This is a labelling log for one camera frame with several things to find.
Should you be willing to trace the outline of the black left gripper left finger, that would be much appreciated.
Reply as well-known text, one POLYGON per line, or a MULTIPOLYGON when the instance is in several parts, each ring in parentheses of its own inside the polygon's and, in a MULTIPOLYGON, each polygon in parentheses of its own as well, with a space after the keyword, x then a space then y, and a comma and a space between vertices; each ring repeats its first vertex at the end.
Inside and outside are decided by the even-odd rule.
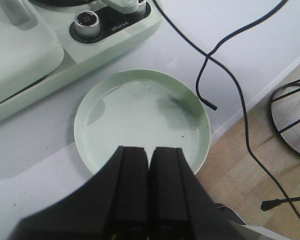
POLYGON ((145 240, 148 159, 143 148, 119 146, 83 186, 22 219, 16 240, 145 240))

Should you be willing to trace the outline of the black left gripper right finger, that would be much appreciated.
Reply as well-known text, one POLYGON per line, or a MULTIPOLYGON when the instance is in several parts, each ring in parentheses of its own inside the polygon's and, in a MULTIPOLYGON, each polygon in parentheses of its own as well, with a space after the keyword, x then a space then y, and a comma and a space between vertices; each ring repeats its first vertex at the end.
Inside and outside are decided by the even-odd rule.
POLYGON ((181 148, 157 147, 149 169, 151 240, 241 240, 189 167, 181 148))

